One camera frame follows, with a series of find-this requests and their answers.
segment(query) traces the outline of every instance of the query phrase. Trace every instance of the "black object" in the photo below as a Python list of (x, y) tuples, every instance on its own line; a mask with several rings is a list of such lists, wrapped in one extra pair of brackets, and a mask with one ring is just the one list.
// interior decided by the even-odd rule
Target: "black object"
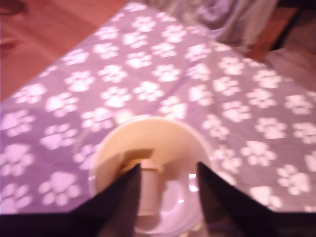
[(316, 237), (316, 213), (277, 213), (199, 162), (200, 201), (212, 237)]
[(131, 237), (140, 199), (141, 167), (69, 213), (0, 216), (2, 237)]

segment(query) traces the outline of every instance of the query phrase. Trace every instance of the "floor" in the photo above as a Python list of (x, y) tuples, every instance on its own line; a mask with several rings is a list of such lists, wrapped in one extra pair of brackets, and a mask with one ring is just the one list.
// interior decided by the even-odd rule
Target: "floor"
[(1, 100), (110, 19), (126, 0), (24, 0), (28, 14), (1, 17)]

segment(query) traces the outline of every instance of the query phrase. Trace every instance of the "white paw print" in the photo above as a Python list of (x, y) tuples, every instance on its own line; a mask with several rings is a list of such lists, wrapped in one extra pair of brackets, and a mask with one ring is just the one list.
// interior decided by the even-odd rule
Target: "white paw print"
[(222, 92), (223, 95), (231, 96), (240, 91), (239, 82), (230, 77), (222, 77), (213, 81), (214, 90)]
[(74, 155), (74, 161), (79, 163), (79, 168), (82, 170), (89, 170), (92, 162), (92, 158), (97, 151), (98, 146), (84, 145), (81, 151)]
[(62, 60), (66, 62), (66, 65), (84, 63), (87, 60), (89, 54), (89, 52), (84, 52), (82, 48), (79, 48), (68, 53), (62, 58)]
[(259, 66), (262, 66), (261, 63), (258, 63), (257, 61), (251, 59), (251, 58), (244, 58), (242, 60), (244, 63), (248, 63), (249, 66), (251, 67), (259, 67)]
[(22, 175), (26, 167), (34, 162), (34, 157), (29, 151), (30, 146), (25, 144), (6, 146), (4, 153), (1, 154), (1, 176)]
[(248, 157), (248, 163), (250, 165), (262, 165), (268, 166), (271, 161), (276, 159), (276, 154), (269, 151), (269, 145), (263, 142), (247, 141), (246, 147), (243, 147), (240, 153)]
[(233, 122), (242, 122), (245, 119), (251, 118), (249, 113), (249, 106), (242, 105), (240, 101), (231, 101), (224, 103), (223, 107), (223, 116), (230, 119)]
[(161, 82), (175, 81), (178, 79), (181, 71), (176, 69), (174, 65), (158, 65), (156, 70), (152, 72), (155, 77)]
[(287, 187), (287, 190), (292, 195), (299, 195), (303, 192), (308, 193), (311, 190), (310, 180), (308, 175), (298, 173), (295, 166), (286, 164), (284, 168), (278, 168), (277, 173), (281, 176), (277, 182)]
[(32, 202), (32, 197), (27, 195), (28, 191), (28, 185), (17, 187), (15, 183), (11, 183), (5, 186), (1, 192), (1, 214), (16, 214), (28, 206)]
[(77, 109), (78, 98), (72, 97), (71, 93), (65, 92), (48, 98), (45, 110), (52, 112), (56, 117), (63, 117)]
[(170, 96), (168, 99), (162, 101), (162, 107), (159, 111), (165, 114), (168, 119), (184, 119), (187, 112), (187, 105), (180, 103), (177, 96)]
[(121, 19), (124, 16), (124, 13), (118, 13), (114, 17), (112, 17), (111, 21), (115, 22)]
[(101, 98), (106, 100), (104, 103), (105, 106), (121, 108), (125, 105), (126, 101), (129, 101), (132, 97), (127, 93), (126, 88), (112, 86), (101, 94)]
[(304, 95), (289, 95), (286, 96), (285, 107), (291, 109), (296, 115), (311, 114), (313, 104), (306, 100)]
[(316, 151), (313, 151), (310, 155), (305, 155), (305, 162), (310, 172), (316, 172)]
[(229, 130), (222, 126), (222, 121), (216, 115), (208, 115), (207, 120), (202, 123), (202, 128), (209, 130), (212, 137), (225, 140)]
[(282, 122), (278, 122), (276, 118), (259, 118), (258, 125), (255, 126), (258, 132), (262, 132), (263, 136), (267, 139), (279, 139), (286, 137), (283, 130), (286, 129), (286, 125)]
[(216, 42), (216, 41), (212, 42), (212, 46), (214, 47), (214, 50), (216, 52), (228, 51), (228, 50), (232, 49), (228, 45), (223, 44), (223, 43), (219, 43), (219, 42)]
[(212, 104), (212, 96), (212, 93), (204, 84), (191, 87), (189, 90), (189, 100), (197, 101), (197, 103), (202, 106), (208, 106)]
[(306, 212), (316, 212), (316, 206), (304, 206)]
[(50, 150), (59, 147), (70, 146), (75, 142), (74, 136), (78, 133), (77, 129), (70, 129), (70, 123), (63, 125), (53, 125), (45, 130), (45, 137), (39, 142)]
[(211, 52), (210, 48), (207, 48), (204, 43), (194, 45), (188, 48), (188, 52), (184, 56), (189, 59), (191, 62), (195, 62), (202, 58), (206, 58), (206, 56)]
[(316, 143), (316, 126), (310, 122), (295, 123), (293, 128), (294, 137), (302, 138), (303, 143), (313, 144)]
[(159, 88), (160, 85), (151, 81), (143, 81), (140, 86), (135, 88), (133, 92), (137, 95), (138, 100), (156, 101), (164, 95), (164, 92)]
[(238, 168), (241, 166), (241, 159), (235, 157), (235, 152), (225, 146), (220, 146), (214, 151), (214, 156), (217, 159), (222, 159), (222, 167), (229, 170), (231, 173), (239, 173)]
[(273, 196), (272, 189), (268, 186), (251, 188), (249, 192), (257, 202), (267, 206), (269, 209), (280, 208), (283, 206), (282, 200), (277, 196)]
[(140, 32), (132, 32), (123, 36), (123, 43), (130, 45), (131, 48), (140, 48), (148, 44), (146, 39), (147, 35), (142, 35)]
[(145, 52), (130, 53), (127, 56), (126, 64), (132, 68), (139, 69), (151, 65), (152, 56)]
[(209, 75), (211, 71), (204, 63), (196, 64), (193, 67), (190, 67), (187, 72), (187, 76), (192, 79), (200, 79), (202, 81), (209, 80)]
[(277, 104), (275, 100), (271, 99), (272, 93), (261, 88), (254, 89), (252, 92), (247, 93), (246, 97), (249, 98), (250, 105), (257, 105), (260, 109), (265, 109)]
[(28, 115), (28, 110), (19, 110), (3, 116), (1, 130), (7, 130), (9, 137), (15, 137), (19, 134), (31, 131), (32, 123), (36, 118)]
[(100, 43), (93, 47), (93, 52), (100, 54), (102, 59), (109, 59), (116, 57), (118, 55), (119, 47), (113, 45), (112, 43)]
[(127, 77), (126, 71), (120, 65), (107, 65), (102, 70), (98, 71), (98, 75), (102, 76), (103, 81), (111, 81), (114, 83), (121, 82)]
[(98, 36), (100, 40), (115, 39), (119, 34), (118, 28), (114, 26), (101, 27), (94, 35)]
[(253, 80), (257, 81), (261, 87), (273, 89), (278, 88), (282, 77), (272, 70), (260, 70), (253, 76)]
[(81, 190), (76, 182), (76, 176), (66, 172), (55, 172), (50, 179), (41, 183), (39, 193), (43, 194), (43, 205), (56, 203), (57, 206), (64, 206), (69, 199), (76, 198), (80, 195)]
[(94, 77), (89, 71), (74, 72), (69, 78), (65, 79), (65, 83), (69, 85), (68, 89), (73, 92), (87, 91), (94, 82)]
[(138, 2), (131, 2), (126, 5), (125, 9), (130, 12), (141, 11), (146, 9), (146, 5)]
[(150, 32), (153, 30), (153, 27), (156, 25), (156, 22), (152, 19), (151, 16), (138, 16), (136, 20), (132, 23), (132, 27), (137, 28), (140, 32)]
[(113, 122), (111, 121), (112, 113), (102, 107), (96, 108), (94, 111), (85, 112), (81, 115), (84, 120), (82, 127), (90, 127), (92, 132), (98, 132), (102, 128), (113, 127)]
[(18, 92), (12, 95), (12, 98), (15, 98), (15, 102), (17, 104), (20, 103), (28, 103), (28, 104), (34, 104), (41, 99), (41, 95), (45, 94), (47, 92), (47, 89), (37, 83), (33, 85), (27, 85), (20, 89)]
[(42, 78), (42, 77), (48, 76), (51, 72), (55, 71), (56, 69), (57, 69), (57, 66), (48, 67), (44, 72), (42, 72), (39, 75), (39, 77)]
[(174, 22), (174, 21), (177, 20), (176, 18), (174, 18), (173, 16), (168, 15), (165, 12), (157, 13), (156, 17), (158, 19), (160, 19), (161, 22)]
[(167, 26), (166, 31), (163, 31), (161, 35), (166, 38), (170, 43), (179, 43), (182, 41), (182, 37), (187, 34), (183, 25), (170, 25)]
[(177, 55), (177, 52), (174, 50), (175, 46), (164, 42), (153, 46), (153, 55), (159, 55), (161, 58), (172, 57)]
[(228, 75), (241, 75), (244, 64), (238, 58), (224, 57), (218, 64)]

